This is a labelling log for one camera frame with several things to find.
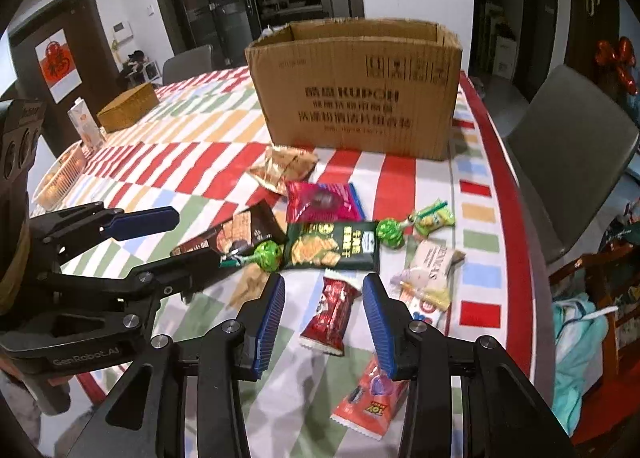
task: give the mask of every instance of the lollipop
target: lollipop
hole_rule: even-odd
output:
[[[251,255],[232,255],[220,261],[220,268],[229,266],[246,266],[257,263],[265,272],[275,272],[282,261],[282,246],[275,241],[265,241],[255,247]]]
[[[404,229],[412,227],[416,221],[436,213],[447,206],[447,202],[436,202],[434,206],[428,207],[418,212],[412,212],[405,221],[398,221],[393,218],[385,218],[376,227],[376,236],[380,243],[389,248],[400,248],[404,245]]]

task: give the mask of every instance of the chair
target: chair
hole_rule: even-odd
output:
[[[638,147],[638,128],[597,86],[558,66],[505,138],[547,264],[580,238]]]
[[[213,46],[205,44],[172,57],[162,67],[162,84],[172,84],[192,76],[212,72],[214,70],[213,55]]]
[[[551,286],[557,285],[580,269],[584,269],[586,292],[598,309],[613,306],[619,296],[626,297],[631,304],[638,301],[640,247],[624,244],[612,251],[584,254],[555,271],[549,282]],[[617,320],[615,313],[607,314],[609,330],[602,342],[603,384],[614,380],[620,372],[629,370],[640,358],[640,339],[620,349],[616,342],[616,328],[636,317],[640,317],[640,303]]]

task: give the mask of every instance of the wicker basket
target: wicker basket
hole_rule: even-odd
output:
[[[98,120],[107,131],[113,133],[126,129],[144,117],[158,105],[158,97],[151,82],[127,89],[98,113]]]
[[[85,165],[82,141],[77,141],[63,152],[40,180],[33,193],[33,201],[47,212],[52,211],[76,183]]]

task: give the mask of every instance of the gray chair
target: gray chair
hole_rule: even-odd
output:
[[[638,128],[590,80],[558,66],[505,144],[549,264],[609,196],[638,147]]]
[[[214,51],[211,44],[198,46],[167,60],[162,67],[162,84],[180,82],[192,76],[214,70]]]

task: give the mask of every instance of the towel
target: towel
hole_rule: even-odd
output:
[[[554,301],[556,335],[556,383],[552,411],[571,436],[580,420],[584,371],[602,344],[607,329],[605,314],[617,306],[596,310],[585,293]]]

